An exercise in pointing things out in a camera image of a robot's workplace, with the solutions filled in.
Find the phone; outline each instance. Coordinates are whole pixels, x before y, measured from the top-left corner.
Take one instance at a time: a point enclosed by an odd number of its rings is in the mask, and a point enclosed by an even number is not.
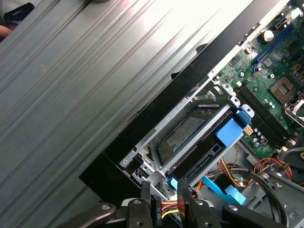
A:
[[[26,16],[34,9],[32,3],[26,3],[10,12],[3,15],[3,19],[11,30],[14,30]]]

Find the motherboard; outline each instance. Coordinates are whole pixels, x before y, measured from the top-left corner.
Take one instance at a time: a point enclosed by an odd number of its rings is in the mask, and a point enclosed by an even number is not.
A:
[[[303,13],[286,7],[219,72],[255,112],[243,140],[261,157],[296,144],[303,132]]]

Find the blue tab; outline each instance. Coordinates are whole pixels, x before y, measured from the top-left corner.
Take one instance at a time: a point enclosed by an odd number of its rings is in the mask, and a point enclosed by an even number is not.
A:
[[[208,177],[203,176],[201,179],[214,193],[216,193],[218,196],[220,196],[224,201],[227,203],[238,203],[234,198],[232,198],[230,195],[226,195],[222,192],[222,190],[214,183],[212,180],[210,180]]]
[[[242,109],[238,110],[236,114],[244,122],[244,124],[249,125],[251,123],[250,116],[245,111],[243,111]]]
[[[243,129],[234,121],[230,119],[219,131],[216,133],[218,139],[228,147],[230,146],[241,134]]]
[[[170,180],[169,184],[177,190],[177,181],[174,178]]]
[[[229,185],[225,192],[234,198],[240,205],[244,205],[246,198],[243,196],[237,189],[235,189],[232,185]]]

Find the blue expansion slot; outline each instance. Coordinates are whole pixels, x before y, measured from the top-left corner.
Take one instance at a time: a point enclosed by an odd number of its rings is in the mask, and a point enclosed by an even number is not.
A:
[[[271,42],[269,47],[256,59],[256,65],[253,67],[253,72],[258,71],[258,68],[265,61],[265,59],[269,56],[269,54],[293,30],[294,30],[293,25],[288,26],[274,41]]]

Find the ribbed metal panel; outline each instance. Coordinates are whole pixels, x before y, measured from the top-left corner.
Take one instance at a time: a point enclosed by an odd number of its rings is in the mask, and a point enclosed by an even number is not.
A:
[[[79,174],[251,1],[42,1],[0,46],[1,227],[96,203]]]

